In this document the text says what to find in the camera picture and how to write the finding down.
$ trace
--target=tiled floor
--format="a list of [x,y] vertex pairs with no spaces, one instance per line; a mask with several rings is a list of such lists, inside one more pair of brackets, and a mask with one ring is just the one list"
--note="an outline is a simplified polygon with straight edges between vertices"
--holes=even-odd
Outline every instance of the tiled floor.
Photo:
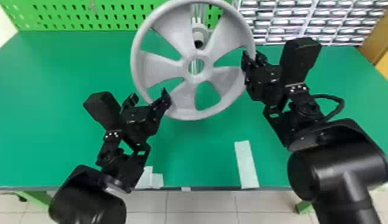
[[[388,224],[388,190],[373,191],[375,207]],[[136,191],[120,195],[128,224],[317,224],[315,214],[299,215],[291,191]],[[45,210],[0,194],[0,223],[52,224]]]

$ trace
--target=gray wheel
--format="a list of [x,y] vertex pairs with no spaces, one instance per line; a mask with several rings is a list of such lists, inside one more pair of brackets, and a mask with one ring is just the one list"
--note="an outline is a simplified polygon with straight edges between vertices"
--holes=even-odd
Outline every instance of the gray wheel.
[[[191,25],[191,4],[210,4],[223,9],[224,13],[204,49],[194,45]],[[149,31],[155,30],[180,54],[178,61],[141,50],[142,40]],[[255,44],[245,19],[230,4],[221,0],[171,0],[156,8],[138,29],[131,49],[131,72],[134,84],[148,102],[153,99],[148,88],[178,77],[184,81],[168,91],[173,105],[166,115],[179,120],[199,120],[217,114],[229,107],[244,91],[244,75],[239,67],[214,67],[213,64],[233,49],[245,47],[255,56]],[[193,60],[203,60],[203,70],[193,75],[188,66]],[[195,93],[201,82],[209,81],[221,100],[205,109],[195,107]]]

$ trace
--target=green tabletop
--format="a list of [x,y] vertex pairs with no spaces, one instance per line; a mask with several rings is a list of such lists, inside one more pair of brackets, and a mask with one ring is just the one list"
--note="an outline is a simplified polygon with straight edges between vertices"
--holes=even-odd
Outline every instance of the green tabletop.
[[[95,166],[104,130],[82,103],[93,92],[110,91],[119,102],[135,92],[129,69],[134,34],[21,32],[0,49],[0,188],[56,187],[78,164]],[[151,33],[144,48],[178,58],[162,43]],[[282,48],[258,50],[276,64]],[[217,64],[239,65],[240,57],[233,51]],[[353,118],[388,155],[388,82],[355,48],[324,47],[306,82],[313,94],[344,98],[335,119]],[[159,95],[162,86],[151,94]],[[215,100],[212,94],[202,86],[197,103],[205,107]],[[336,106],[320,103],[325,113]],[[243,93],[208,119],[165,117],[149,140],[147,164],[163,174],[165,186],[240,186],[234,142],[249,140],[260,186],[288,186],[289,152],[262,110]]]

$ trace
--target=green pegboard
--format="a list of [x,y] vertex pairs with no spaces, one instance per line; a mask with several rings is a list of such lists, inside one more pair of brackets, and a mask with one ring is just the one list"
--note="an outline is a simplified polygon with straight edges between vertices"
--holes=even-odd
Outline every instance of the green pegboard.
[[[18,30],[136,30],[166,0],[0,0]],[[213,28],[222,14],[209,5],[206,24]]]

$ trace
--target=white paper strip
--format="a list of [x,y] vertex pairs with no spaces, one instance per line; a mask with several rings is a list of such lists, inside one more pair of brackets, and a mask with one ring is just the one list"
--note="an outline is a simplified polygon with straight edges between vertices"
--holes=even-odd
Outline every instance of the white paper strip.
[[240,174],[241,188],[258,188],[259,182],[253,162],[251,145],[249,141],[235,142],[235,156],[237,157],[238,172]]

